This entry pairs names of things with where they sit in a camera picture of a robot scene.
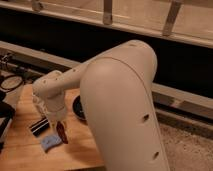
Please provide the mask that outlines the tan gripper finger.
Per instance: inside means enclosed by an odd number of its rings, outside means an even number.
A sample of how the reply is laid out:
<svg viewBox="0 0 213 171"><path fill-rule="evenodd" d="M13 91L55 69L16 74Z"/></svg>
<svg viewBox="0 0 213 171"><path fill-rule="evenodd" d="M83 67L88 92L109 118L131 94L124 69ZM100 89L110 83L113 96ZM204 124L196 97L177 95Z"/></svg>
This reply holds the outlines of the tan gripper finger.
<svg viewBox="0 0 213 171"><path fill-rule="evenodd" d="M57 129L56 129L57 122L49 121L49 125L53 132L57 132Z"/></svg>
<svg viewBox="0 0 213 171"><path fill-rule="evenodd" d="M63 124L63 126L64 126L65 129L68 128L68 126L67 126L67 121L66 121L66 120L63 120L63 121L62 121L62 124Z"/></svg>

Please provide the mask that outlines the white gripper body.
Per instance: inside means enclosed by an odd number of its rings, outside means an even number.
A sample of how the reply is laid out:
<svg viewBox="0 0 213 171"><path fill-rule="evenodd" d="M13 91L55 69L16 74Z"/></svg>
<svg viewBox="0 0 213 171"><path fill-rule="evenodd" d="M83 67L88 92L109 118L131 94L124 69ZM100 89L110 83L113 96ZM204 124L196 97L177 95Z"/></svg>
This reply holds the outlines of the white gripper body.
<svg viewBox="0 0 213 171"><path fill-rule="evenodd" d="M67 107L63 100L43 100L41 108L42 113L50 122L63 121L66 119Z"/></svg>

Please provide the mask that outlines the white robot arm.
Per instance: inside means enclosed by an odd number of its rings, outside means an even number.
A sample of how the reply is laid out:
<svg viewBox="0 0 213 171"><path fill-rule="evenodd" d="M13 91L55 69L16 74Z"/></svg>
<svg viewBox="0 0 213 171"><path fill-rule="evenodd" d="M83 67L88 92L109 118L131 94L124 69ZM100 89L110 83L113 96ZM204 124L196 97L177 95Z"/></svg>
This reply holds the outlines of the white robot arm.
<svg viewBox="0 0 213 171"><path fill-rule="evenodd" d="M154 50L130 40L64 73L33 83L37 107L52 123L66 117L65 91L78 88L107 171L170 171L152 99Z"/></svg>

